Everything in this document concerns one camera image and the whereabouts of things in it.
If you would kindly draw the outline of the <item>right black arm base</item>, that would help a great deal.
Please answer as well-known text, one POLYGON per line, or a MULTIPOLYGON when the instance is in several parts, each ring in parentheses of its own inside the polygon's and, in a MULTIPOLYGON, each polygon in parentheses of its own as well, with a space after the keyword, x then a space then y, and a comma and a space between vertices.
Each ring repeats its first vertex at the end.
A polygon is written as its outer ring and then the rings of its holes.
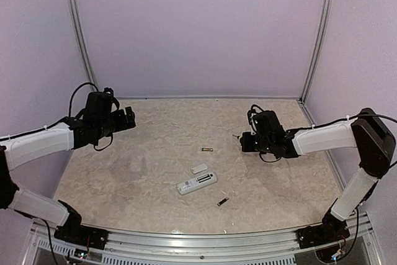
POLYGON ((346 220, 340 221, 329 209, 320 224, 309 225, 296 231, 300 249, 321 246, 350 237, 346 220))

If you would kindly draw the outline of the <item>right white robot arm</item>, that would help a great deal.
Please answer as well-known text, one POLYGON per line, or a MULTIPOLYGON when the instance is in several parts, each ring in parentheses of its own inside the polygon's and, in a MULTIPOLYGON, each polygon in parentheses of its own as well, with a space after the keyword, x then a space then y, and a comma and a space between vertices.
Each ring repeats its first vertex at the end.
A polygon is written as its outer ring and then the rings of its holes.
POLYGON ((283 129, 272 110, 253 105, 247 116, 251 129, 238 136, 245 153, 293 159, 319 151, 357 149, 359 168, 317 229, 322 242, 329 243, 341 233, 341 223, 371 196, 378 181, 394 166, 396 138, 383 122, 387 117, 370 108, 328 124, 289 130, 283 129))

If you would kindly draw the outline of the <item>white battery cover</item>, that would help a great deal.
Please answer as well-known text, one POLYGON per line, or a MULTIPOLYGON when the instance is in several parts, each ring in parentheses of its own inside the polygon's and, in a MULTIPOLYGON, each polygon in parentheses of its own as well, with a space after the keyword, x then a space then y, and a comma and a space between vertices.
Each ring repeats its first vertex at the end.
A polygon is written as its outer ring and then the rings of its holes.
POLYGON ((198 174, 198 173, 201 173, 207 169, 208 169, 208 166, 206 164, 200 164, 200 165, 192 167, 190 170, 193 174, 198 174))

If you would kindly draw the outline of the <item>white remote control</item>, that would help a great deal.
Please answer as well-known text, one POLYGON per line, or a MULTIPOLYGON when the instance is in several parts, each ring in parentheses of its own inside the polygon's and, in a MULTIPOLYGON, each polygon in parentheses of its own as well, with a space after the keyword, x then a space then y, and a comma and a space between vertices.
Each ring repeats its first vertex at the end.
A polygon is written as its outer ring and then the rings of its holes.
POLYGON ((176 189, 180 195, 190 194, 199 189, 218 182, 218 177, 214 172, 208 172, 192 179, 180 182, 176 185, 176 189))

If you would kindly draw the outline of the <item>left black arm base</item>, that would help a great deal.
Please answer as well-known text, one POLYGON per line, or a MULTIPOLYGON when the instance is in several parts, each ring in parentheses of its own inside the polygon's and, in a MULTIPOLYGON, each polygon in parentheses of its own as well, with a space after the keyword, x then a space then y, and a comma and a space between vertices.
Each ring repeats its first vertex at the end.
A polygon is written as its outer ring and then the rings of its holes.
POLYGON ((69 215, 62 226, 56 227, 54 237, 67 243, 104 250, 109 232, 83 225, 82 216, 72 206, 61 200, 58 202, 66 207, 69 215))

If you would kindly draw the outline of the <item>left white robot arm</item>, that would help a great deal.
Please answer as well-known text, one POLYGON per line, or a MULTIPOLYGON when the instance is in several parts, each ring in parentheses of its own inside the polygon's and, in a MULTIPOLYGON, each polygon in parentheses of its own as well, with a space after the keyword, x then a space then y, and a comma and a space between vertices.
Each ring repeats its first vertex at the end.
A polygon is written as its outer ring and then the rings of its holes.
POLYGON ((122 108, 113 90, 90 92, 85 107, 75 116, 37 130, 1 138, 1 208, 41 218, 61 227, 73 243, 87 237, 81 216, 68 204, 49 199, 18 186, 10 172, 36 159, 91 145, 99 151, 102 138, 113 139, 117 132, 136 126, 130 106, 122 108))

